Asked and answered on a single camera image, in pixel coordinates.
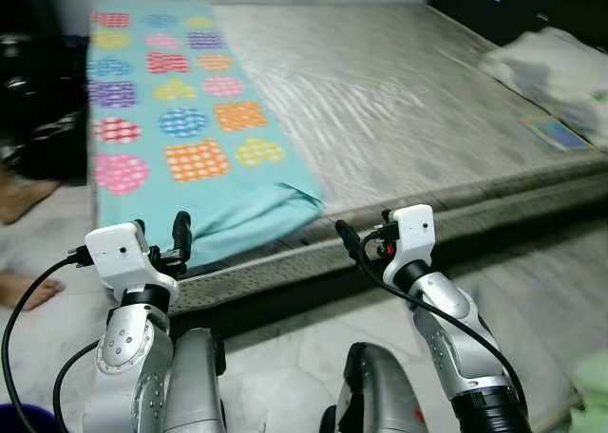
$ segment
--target person's foot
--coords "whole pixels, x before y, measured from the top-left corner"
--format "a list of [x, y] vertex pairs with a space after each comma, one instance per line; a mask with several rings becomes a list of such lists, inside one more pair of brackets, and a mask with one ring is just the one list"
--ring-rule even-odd
[[0, 221], [12, 224], [39, 201], [50, 196], [57, 188], [57, 181], [37, 181], [27, 186], [14, 183], [0, 187]]
[[[0, 273], [0, 305], [14, 308], [32, 281], [31, 277], [22, 274]], [[29, 311], [36, 308], [65, 288], [63, 283], [47, 279], [34, 291], [23, 309]]]

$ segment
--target gray mattress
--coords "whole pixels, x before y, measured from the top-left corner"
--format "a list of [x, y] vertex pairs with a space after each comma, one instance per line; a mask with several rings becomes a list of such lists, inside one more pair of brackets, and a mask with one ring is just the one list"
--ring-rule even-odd
[[351, 264], [333, 222], [364, 231], [425, 202], [440, 239], [605, 195], [599, 152], [563, 153], [519, 121], [532, 103], [478, 71], [493, 46], [422, 6], [218, 6], [244, 70], [325, 189], [325, 215], [181, 281], [175, 312]]

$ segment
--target purple bucket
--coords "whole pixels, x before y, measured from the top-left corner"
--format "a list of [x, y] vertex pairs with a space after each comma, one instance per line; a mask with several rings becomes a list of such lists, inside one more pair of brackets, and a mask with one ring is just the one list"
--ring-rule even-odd
[[[53, 415], [42, 407], [23, 405], [29, 423], [38, 433], [59, 433]], [[0, 425], [6, 433], [27, 433], [12, 405], [0, 405]]]

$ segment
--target turquoise bedsheet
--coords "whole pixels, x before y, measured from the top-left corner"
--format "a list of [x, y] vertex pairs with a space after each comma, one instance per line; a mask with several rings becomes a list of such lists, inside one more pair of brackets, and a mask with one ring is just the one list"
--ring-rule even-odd
[[191, 266], [286, 235], [321, 189], [204, 3], [103, 1], [91, 16], [89, 99], [99, 225], [140, 218], [172, 245], [193, 219]]

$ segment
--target black cable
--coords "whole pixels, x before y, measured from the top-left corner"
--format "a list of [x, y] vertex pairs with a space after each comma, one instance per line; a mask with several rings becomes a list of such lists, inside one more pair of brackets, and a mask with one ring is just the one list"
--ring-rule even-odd
[[427, 310], [428, 312], [432, 312], [433, 314], [441, 317], [445, 321], [449, 322], [452, 326], [456, 327], [457, 329], [460, 329], [461, 331], [463, 331], [464, 333], [469, 335], [471, 338], [473, 338], [475, 341], [477, 341], [480, 345], [482, 345], [485, 349], [487, 349], [494, 357], [496, 357], [498, 359], [498, 361], [501, 364], [503, 364], [503, 367], [506, 369], [506, 372], [508, 373], [509, 377], [511, 378], [511, 381], [513, 382], [513, 385], [515, 386], [515, 390], [517, 391], [517, 396], [520, 401], [520, 404], [522, 405], [523, 411], [524, 411], [525, 415], [527, 416], [528, 406], [527, 406], [527, 402], [525, 399], [525, 394], [523, 393], [522, 382], [520, 381], [520, 378], [518, 377], [518, 375], [515, 371], [515, 368], [513, 368], [513, 366], [510, 364], [510, 362], [506, 359], [506, 357], [504, 357], [504, 355], [498, 349], [496, 349], [494, 346], [492, 346], [491, 343], [489, 343], [487, 340], [485, 340], [485, 338], [483, 338], [482, 335], [480, 335], [479, 333], [477, 333], [475, 330], [471, 329], [467, 325], [463, 324], [461, 321], [459, 321], [455, 317], [452, 317], [449, 314], [447, 314], [446, 312], [441, 311], [436, 307], [433, 307], [432, 305], [419, 299], [418, 297], [410, 295], [406, 292], [403, 292], [403, 291], [401, 291], [397, 288], [394, 288], [393, 286], [385, 283], [384, 280], [382, 280], [380, 277], [378, 277], [378, 275], [371, 269], [370, 259], [368, 258], [368, 254], [366, 253], [365, 247], [371, 240], [373, 240], [375, 238], [379, 238], [381, 236], [382, 236], [382, 234], [380, 232], [374, 231], [371, 234], [366, 235], [363, 238], [363, 240], [361, 240], [361, 243], [357, 250], [357, 258], [359, 260], [359, 266], [361, 267], [363, 272], [365, 272], [365, 274], [379, 288], [384, 289], [385, 291], [388, 291], [388, 292], [392, 293], [393, 295], [396, 295], [397, 297], [403, 298], [404, 300], [416, 305], [417, 307], [422, 308], [423, 310]]
[[15, 306], [12, 314], [10, 315], [9, 321], [7, 322], [7, 326], [4, 329], [4, 334], [2, 335], [2, 371], [4, 373], [4, 382], [7, 386], [7, 392], [10, 396], [10, 402], [17, 411], [17, 416], [23, 423], [24, 427], [29, 433], [37, 433], [36, 429], [31, 425], [24, 411], [21, 400], [19, 399], [19, 394], [17, 393], [17, 389], [15, 387], [15, 383], [12, 379], [12, 372], [10, 371], [10, 359], [9, 359], [9, 340], [10, 334], [12, 333], [12, 329], [17, 322], [17, 317], [19, 313], [23, 309], [24, 305], [31, 297], [31, 295], [36, 291], [36, 289], [53, 273], [57, 270], [61, 269], [65, 265], [74, 263], [75, 260], [73, 257], [69, 256], [64, 260], [57, 262], [55, 265], [47, 269], [44, 273], [38, 276], [33, 283], [28, 287], [23, 296], [19, 299], [19, 302]]
[[57, 379], [55, 379], [55, 385], [53, 386], [53, 414], [55, 415], [55, 423], [59, 427], [61, 433], [69, 433], [67, 431], [66, 422], [64, 421], [64, 414], [61, 411], [61, 384], [63, 383], [64, 378], [66, 377], [66, 374], [71, 366], [74, 365], [82, 356], [95, 349], [98, 343], [99, 340], [94, 341], [90, 345], [80, 349], [78, 352], [72, 355], [70, 359], [61, 367], [59, 374], [57, 375]]

